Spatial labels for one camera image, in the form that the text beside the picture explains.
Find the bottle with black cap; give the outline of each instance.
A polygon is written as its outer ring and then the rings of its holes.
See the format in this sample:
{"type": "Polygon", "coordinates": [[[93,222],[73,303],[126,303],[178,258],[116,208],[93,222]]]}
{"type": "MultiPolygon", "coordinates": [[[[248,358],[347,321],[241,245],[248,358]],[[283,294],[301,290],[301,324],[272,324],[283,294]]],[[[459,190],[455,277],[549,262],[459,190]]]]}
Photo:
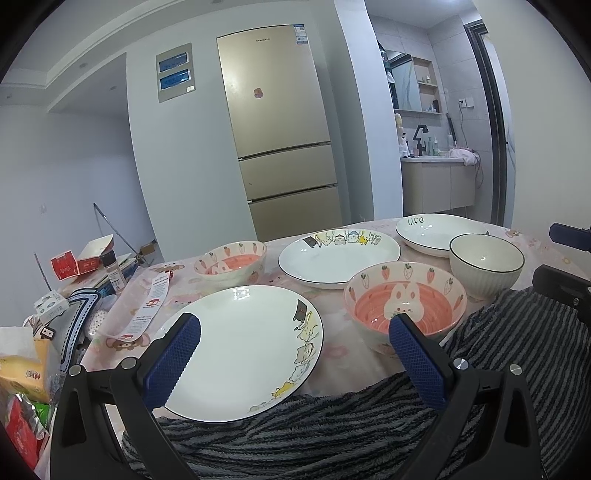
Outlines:
{"type": "Polygon", "coordinates": [[[105,270],[107,271],[107,276],[111,281],[111,285],[115,289],[115,294],[119,295],[125,288],[127,282],[125,281],[125,277],[121,273],[121,269],[119,268],[119,262],[117,262],[117,256],[113,250],[109,250],[100,256],[100,262],[103,264],[105,270]]]}

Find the bathroom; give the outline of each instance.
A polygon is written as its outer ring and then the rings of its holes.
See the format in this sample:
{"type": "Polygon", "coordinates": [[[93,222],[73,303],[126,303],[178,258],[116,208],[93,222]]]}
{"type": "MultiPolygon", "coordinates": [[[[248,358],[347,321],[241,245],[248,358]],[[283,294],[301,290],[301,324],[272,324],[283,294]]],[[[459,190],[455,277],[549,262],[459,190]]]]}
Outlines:
{"type": "Polygon", "coordinates": [[[511,109],[472,0],[366,0],[366,6],[402,123],[393,135],[401,144],[405,214],[452,213],[509,226],[515,194],[511,109]],[[477,56],[492,75],[483,77],[477,56]]]}

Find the gold refrigerator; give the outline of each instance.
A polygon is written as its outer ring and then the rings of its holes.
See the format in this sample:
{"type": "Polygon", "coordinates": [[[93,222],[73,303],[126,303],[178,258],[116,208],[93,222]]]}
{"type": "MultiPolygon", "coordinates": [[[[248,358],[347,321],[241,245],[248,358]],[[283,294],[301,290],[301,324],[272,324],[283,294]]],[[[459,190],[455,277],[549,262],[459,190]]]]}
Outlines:
{"type": "Polygon", "coordinates": [[[342,225],[329,131],[305,26],[217,39],[232,131],[260,241],[342,225]]]}

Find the black door frame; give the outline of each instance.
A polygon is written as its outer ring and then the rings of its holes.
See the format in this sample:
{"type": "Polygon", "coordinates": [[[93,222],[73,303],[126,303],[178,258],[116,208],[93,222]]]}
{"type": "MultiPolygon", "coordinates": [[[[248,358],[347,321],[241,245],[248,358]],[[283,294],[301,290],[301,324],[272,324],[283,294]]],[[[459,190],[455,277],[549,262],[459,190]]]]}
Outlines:
{"type": "Polygon", "coordinates": [[[505,121],[501,108],[501,97],[496,84],[495,72],[486,51],[482,36],[488,33],[482,20],[464,25],[476,63],[482,77],[488,117],[491,123],[492,138],[492,210],[491,223],[503,225],[505,220],[505,203],[507,193],[507,148],[505,138],[505,121]]]}

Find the black and gray striped towel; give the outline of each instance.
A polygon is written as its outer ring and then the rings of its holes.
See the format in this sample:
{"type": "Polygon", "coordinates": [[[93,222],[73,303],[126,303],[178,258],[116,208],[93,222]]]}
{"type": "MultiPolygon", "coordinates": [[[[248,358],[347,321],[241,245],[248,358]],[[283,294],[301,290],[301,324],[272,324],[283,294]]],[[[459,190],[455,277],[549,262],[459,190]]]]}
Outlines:
{"type": "MultiPolygon", "coordinates": [[[[590,343],[573,309],[523,290],[472,314],[444,349],[478,368],[523,367],[552,476],[590,423],[590,343]]],[[[202,479],[359,480],[390,478],[435,416],[406,374],[397,374],[357,393],[293,395],[228,424],[158,421],[202,479]]],[[[444,476],[460,465],[478,418],[475,409],[444,476]]],[[[123,448],[131,467],[147,475],[127,436],[123,448]]]]}

